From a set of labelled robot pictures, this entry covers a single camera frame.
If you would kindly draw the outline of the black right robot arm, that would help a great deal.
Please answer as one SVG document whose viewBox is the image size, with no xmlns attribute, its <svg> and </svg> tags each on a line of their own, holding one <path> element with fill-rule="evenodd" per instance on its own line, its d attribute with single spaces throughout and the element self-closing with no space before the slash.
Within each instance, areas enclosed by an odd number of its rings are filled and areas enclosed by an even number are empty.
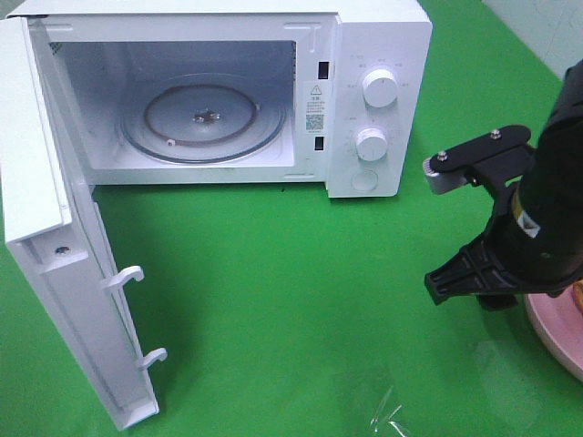
<svg viewBox="0 0 583 437">
<path fill-rule="evenodd" d="M 494 200 L 486 228 L 424 285 L 434 304 L 475 296 L 487 310 L 517 296 L 559 296 L 582 278 L 582 65 L 570 67 L 532 147 L 521 125 L 494 129 L 423 163 L 435 194 L 482 186 Z"/>
</svg>

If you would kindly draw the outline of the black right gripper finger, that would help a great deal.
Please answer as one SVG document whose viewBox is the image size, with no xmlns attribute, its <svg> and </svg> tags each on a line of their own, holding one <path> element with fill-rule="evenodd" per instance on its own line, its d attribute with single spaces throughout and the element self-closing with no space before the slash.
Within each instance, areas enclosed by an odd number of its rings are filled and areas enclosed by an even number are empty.
<svg viewBox="0 0 583 437">
<path fill-rule="evenodd" d="M 508 310 L 518 304 L 514 294 L 478 295 L 477 301 L 483 310 Z"/>
<path fill-rule="evenodd" d="M 483 236 L 476 237 L 440 268 L 427 273 L 424 285 L 435 305 L 453 297 L 515 295 L 515 281 L 499 266 Z"/>
</svg>

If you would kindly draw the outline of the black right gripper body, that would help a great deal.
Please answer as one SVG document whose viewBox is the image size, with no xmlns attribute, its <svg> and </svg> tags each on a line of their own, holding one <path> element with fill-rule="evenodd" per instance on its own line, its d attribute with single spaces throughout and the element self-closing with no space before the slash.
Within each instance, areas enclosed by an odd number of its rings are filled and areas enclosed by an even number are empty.
<svg viewBox="0 0 583 437">
<path fill-rule="evenodd" d="M 574 184 L 569 162 L 534 151 L 525 173 L 495 198 L 483 236 L 517 294 L 555 298 L 574 282 Z"/>
</svg>

